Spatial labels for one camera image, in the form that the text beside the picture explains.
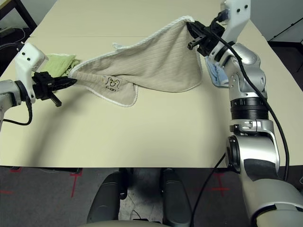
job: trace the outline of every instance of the beige table surface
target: beige table surface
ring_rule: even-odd
[[[216,13],[215,8],[218,7],[210,7],[212,16]],[[112,22],[115,19],[117,15],[111,18]],[[169,21],[164,19],[162,22],[155,21],[159,25],[153,25],[152,30],[160,29],[167,22]],[[121,20],[120,27],[129,23],[125,18]],[[112,42],[131,45],[143,39],[76,36],[48,37],[41,34],[29,38],[28,42],[46,54],[74,53],[79,59],[87,60],[112,51]],[[239,42],[261,57],[261,68],[267,77],[268,100],[284,128],[290,150],[290,164],[302,165],[302,91],[251,22],[241,33]],[[63,103],[59,108],[50,100],[37,100],[33,105],[34,119],[29,126],[3,123],[0,133],[0,165],[214,166],[225,151],[225,140],[230,135],[231,114],[228,90],[212,85],[203,57],[201,60],[204,74],[200,86],[183,93],[159,92],[140,87],[136,104],[129,108],[119,107],[78,87],[56,94]],[[15,75],[12,62],[1,79],[14,79]],[[5,118],[26,122],[28,116],[25,105],[9,109]],[[284,150],[277,129],[276,135],[281,164],[284,164]]]

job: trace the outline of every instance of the floor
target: floor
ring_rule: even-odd
[[[273,47],[303,90],[303,55],[296,49]],[[0,55],[0,74],[14,57],[12,49]],[[86,223],[90,205],[99,186],[114,168],[84,168],[80,174],[38,168],[12,170],[0,167],[0,226],[75,227]],[[176,169],[183,181],[191,205],[211,169]],[[157,168],[135,168],[134,185],[121,201],[119,218],[162,220],[162,198]],[[303,166],[291,166],[289,182],[303,190],[300,179]],[[196,226],[248,227],[241,184],[236,173],[216,172],[199,203]]]

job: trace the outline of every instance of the white wall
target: white wall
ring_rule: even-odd
[[[274,38],[272,41],[295,42],[299,43],[303,40],[303,20],[290,27],[282,34]]]
[[[251,0],[251,21],[267,40],[301,17],[303,17],[303,0]],[[303,30],[301,33],[292,31],[288,38],[294,40],[296,35],[302,40]]]
[[[21,0],[37,25],[42,21],[44,16],[52,8],[56,1],[57,0]],[[2,20],[0,20],[0,28],[5,28],[8,26],[28,27],[16,9],[13,9]]]

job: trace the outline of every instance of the table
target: table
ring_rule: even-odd
[[[121,15],[116,13],[120,8],[114,7],[114,3],[119,2],[123,8]],[[173,1],[173,5],[169,0],[154,0],[153,4],[151,1],[136,1],[146,3],[149,10],[144,9],[143,3],[124,2],[106,1],[107,5],[97,0],[85,3],[58,0],[28,42],[46,54],[73,53],[78,59],[87,60],[112,51],[112,42],[134,44],[191,11],[190,15],[207,24],[220,8],[220,1],[206,0]],[[98,6],[105,15],[101,12],[97,15]],[[88,12],[83,12],[80,17],[78,13],[88,8],[92,9],[91,17],[86,17]],[[68,16],[71,19],[61,21],[63,13],[67,16],[68,9],[71,9]],[[107,20],[111,26],[100,23],[102,29],[93,30],[96,19],[106,19],[110,9],[115,15]],[[260,56],[261,68],[267,77],[268,101],[283,126],[290,164],[302,165],[302,91],[252,22],[246,25],[238,41]],[[33,105],[33,122],[29,126],[3,123],[0,165],[213,167],[225,151],[225,140],[231,134],[230,104],[228,90],[212,85],[203,57],[201,62],[204,73],[200,86],[183,93],[140,87],[137,102],[129,108],[114,105],[79,87],[57,92],[62,101],[59,108],[50,100],[37,100]],[[14,79],[14,70],[12,62],[2,79]],[[9,109],[5,118],[26,122],[25,105]],[[277,128],[275,131],[283,165],[283,145]]]

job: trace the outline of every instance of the black cable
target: black cable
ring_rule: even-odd
[[[3,119],[3,121],[13,123],[13,124],[17,124],[17,125],[23,125],[23,126],[29,125],[33,120],[32,103],[30,102],[29,97],[27,97],[27,99],[26,99],[26,105],[27,105],[27,110],[28,110],[28,121],[26,123],[16,122],[16,121],[13,121],[13,120],[8,120],[8,119]]]
[[[269,103],[267,102],[266,98],[262,95],[262,93],[259,91],[259,89],[251,82],[251,80],[249,79],[249,77],[247,76],[245,69],[243,67],[242,64],[242,58],[237,54],[237,52],[232,48],[232,46],[230,46],[225,40],[223,40],[221,37],[219,37],[217,34],[215,34],[213,32],[213,26],[216,23],[216,21],[218,21],[218,18],[214,18],[211,22],[210,25],[210,32],[212,33],[212,35],[221,43],[223,43],[228,49],[230,49],[230,51],[233,53],[233,55],[235,56],[235,58],[238,60],[239,63],[239,67],[241,69],[241,72],[243,74],[243,77],[246,79],[246,81],[248,82],[248,84],[255,90],[255,92],[257,93],[257,95],[259,96],[259,98],[262,100],[262,102],[264,103],[265,107],[267,108],[267,110],[270,112],[270,114],[273,116],[274,121],[276,122],[276,125],[279,129],[281,138],[282,138],[282,142],[284,145],[284,150],[285,150],[285,172],[284,172],[284,180],[286,181],[288,178],[288,170],[289,170],[289,152],[288,152],[288,146],[287,146],[287,142],[286,142],[286,138],[285,135],[283,133],[283,129],[282,126],[280,125],[280,122],[278,120],[278,118],[276,117],[275,112],[273,111],[273,109],[270,107]]]
[[[10,46],[15,46],[17,47],[19,50],[21,50],[20,47],[22,47],[22,44],[19,44],[19,43],[7,43],[7,44],[2,44],[0,45],[0,50],[6,48],[6,47],[10,47]]]
[[[135,213],[138,215],[138,217],[139,217],[140,219],[142,219],[137,211],[133,210],[133,212],[135,212]]]
[[[190,227],[193,227],[194,226],[194,218],[195,218],[195,213],[196,213],[196,210],[197,210],[197,207],[198,207],[198,204],[199,204],[199,201],[201,199],[201,196],[202,196],[202,193],[207,185],[207,183],[209,182],[210,178],[212,177],[212,175],[214,174],[216,168],[219,166],[219,164],[223,161],[223,159],[225,158],[225,153],[223,154],[223,156],[220,158],[220,160],[218,161],[218,163],[214,166],[214,168],[212,169],[212,171],[210,172],[210,174],[208,175],[207,179],[204,181],[204,184],[200,190],[200,193],[198,195],[198,198],[196,200],[196,203],[195,203],[195,206],[194,206],[194,209],[193,209],[193,212],[191,214],[191,220],[190,220]]]

